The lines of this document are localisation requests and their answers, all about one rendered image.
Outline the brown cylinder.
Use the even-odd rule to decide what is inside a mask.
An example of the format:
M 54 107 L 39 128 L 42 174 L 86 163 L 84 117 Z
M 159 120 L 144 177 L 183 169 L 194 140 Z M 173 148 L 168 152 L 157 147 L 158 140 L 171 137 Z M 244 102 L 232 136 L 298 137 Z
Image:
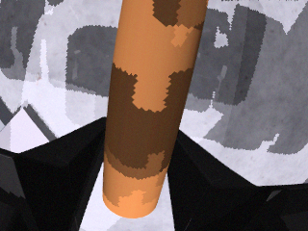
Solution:
M 122 0 L 113 51 L 103 201 L 154 212 L 192 84 L 209 0 Z

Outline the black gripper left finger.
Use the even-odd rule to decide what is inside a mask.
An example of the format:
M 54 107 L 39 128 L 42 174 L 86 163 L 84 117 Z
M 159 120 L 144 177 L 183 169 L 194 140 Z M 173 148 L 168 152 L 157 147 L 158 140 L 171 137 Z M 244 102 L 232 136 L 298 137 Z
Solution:
M 0 201 L 28 231 L 80 231 L 104 163 L 107 117 L 23 153 L 0 147 Z

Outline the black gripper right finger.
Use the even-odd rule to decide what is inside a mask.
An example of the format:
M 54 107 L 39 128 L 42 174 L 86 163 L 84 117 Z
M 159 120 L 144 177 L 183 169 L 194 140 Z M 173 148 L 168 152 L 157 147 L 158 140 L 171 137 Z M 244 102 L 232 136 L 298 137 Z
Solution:
M 254 231 L 265 219 L 308 211 L 308 182 L 251 184 L 180 128 L 167 177 L 174 231 Z

